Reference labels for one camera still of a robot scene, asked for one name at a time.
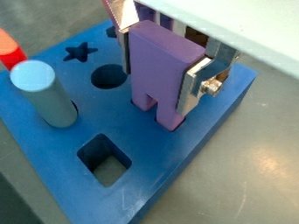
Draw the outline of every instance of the blue shape sorter board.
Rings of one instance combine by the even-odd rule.
[[[79,224],[141,221],[239,105],[257,77],[237,64],[221,94],[215,98],[205,95],[179,129],[170,132],[155,122],[155,109],[143,112],[131,103],[130,76],[111,89],[91,83],[99,67],[122,64],[118,41],[107,35],[111,26],[111,21],[99,24],[33,57],[54,67],[79,108],[79,119],[69,128],[58,129],[45,122],[15,89],[10,73],[0,73],[0,116],[70,221]],[[89,61],[63,61],[66,48],[83,42],[98,48]],[[113,149],[107,150],[109,139]],[[85,158],[79,158],[79,151],[86,153]],[[105,187],[89,166],[109,153],[123,159],[129,169],[117,183]]]

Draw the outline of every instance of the purple rectangular block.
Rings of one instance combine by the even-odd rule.
[[[157,121],[174,131],[185,119],[175,110],[183,74],[205,48],[151,21],[137,24],[129,35],[134,104],[147,111],[158,102]]]
[[[151,20],[155,21],[155,10],[150,7],[145,6],[143,4],[135,2],[135,8],[139,16],[139,20]]]

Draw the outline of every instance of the toy block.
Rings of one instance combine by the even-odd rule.
[[[123,73],[122,49],[117,39],[109,38],[106,32],[111,26],[111,21],[97,25],[33,57],[54,68],[79,107],[78,121],[69,128],[57,129],[49,125],[19,89],[12,87],[10,72],[0,73],[0,117],[74,224],[139,223],[226,122],[257,77],[250,68],[235,64],[218,97],[205,95],[201,105],[177,131],[171,132],[155,122],[153,109],[145,113],[131,103],[135,77]],[[165,32],[150,30],[149,33],[158,35]],[[141,35],[149,38],[145,31]],[[170,42],[167,37],[169,34],[157,41]],[[177,39],[173,36],[173,41],[182,43]],[[165,70],[165,63],[169,66],[169,60],[179,61],[181,67],[174,66],[183,69],[190,61],[201,57],[198,50],[202,48],[189,50],[191,56],[183,54],[190,45],[185,41],[187,47],[178,45],[173,49],[170,43],[171,49],[166,52],[157,50],[157,41],[154,49],[147,50],[165,55],[166,60],[154,64],[159,72]],[[87,61],[65,61],[69,56],[65,50],[86,42],[99,49],[89,55]],[[150,84],[158,83],[159,88],[166,88],[163,84],[174,84],[166,78],[161,83],[149,79]],[[111,156],[126,171],[111,185],[106,185],[98,177],[98,170]]]
[[[6,30],[0,28],[0,61],[3,61],[6,68],[11,71],[14,66],[25,60],[27,60],[27,56],[22,47]]]
[[[78,111],[49,64],[39,60],[19,63],[11,81],[51,126],[66,128],[75,123]]]
[[[177,112],[183,75],[205,48],[151,21],[137,24],[129,35],[134,104],[147,111],[158,102],[157,121],[174,131],[185,119]]]

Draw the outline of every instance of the table surface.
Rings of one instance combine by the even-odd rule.
[[[297,0],[137,0],[299,78]]]
[[[0,8],[0,25],[30,55],[109,17],[95,0],[4,0]],[[241,62],[259,71],[253,88],[145,224],[299,221],[299,81],[249,56]],[[33,210],[45,223],[67,223],[3,124],[0,149],[0,172]]]

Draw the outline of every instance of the hole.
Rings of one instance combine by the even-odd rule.
[[[127,74],[119,65],[105,65],[91,75],[91,83],[97,88],[117,88],[127,80]]]
[[[105,187],[113,186],[133,161],[105,134],[99,134],[79,150],[79,159]]]
[[[117,34],[117,27],[115,26],[111,26],[110,28],[107,28],[107,36],[111,38],[111,39],[115,39],[118,37],[118,34]]]
[[[79,113],[79,107],[77,105],[77,103],[74,101],[71,101],[73,105],[74,105],[74,108],[77,109],[78,113]]]

